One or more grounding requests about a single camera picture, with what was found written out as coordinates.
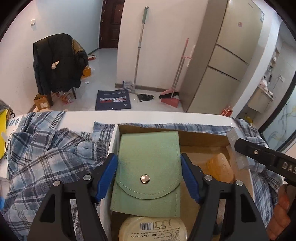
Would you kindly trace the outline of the person's right hand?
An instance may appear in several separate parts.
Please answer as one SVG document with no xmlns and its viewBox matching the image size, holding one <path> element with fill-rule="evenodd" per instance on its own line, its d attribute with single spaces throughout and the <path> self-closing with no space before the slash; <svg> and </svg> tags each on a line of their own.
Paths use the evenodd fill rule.
<svg viewBox="0 0 296 241">
<path fill-rule="evenodd" d="M 267 225 L 266 231 L 270 240 L 276 238 L 290 224 L 290 218 L 287 214 L 290 207 L 290 200 L 286 192 L 287 185 L 282 185 L 278 191 L 278 204 L 276 204 L 273 216 Z"/>
</svg>

